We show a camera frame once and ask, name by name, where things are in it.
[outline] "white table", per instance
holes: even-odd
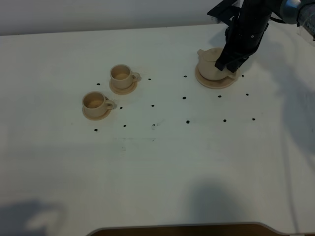
[[[0,37],[0,235],[244,222],[315,232],[315,49],[271,23],[244,77],[211,90],[195,79],[197,51],[224,46],[225,28]],[[142,76],[129,95],[109,89],[119,63]],[[101,121],[82,115],[93,90],[117,103]]]

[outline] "white wall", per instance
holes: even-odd
[[[0,0],[0,35],[199,25],[221,0]]]

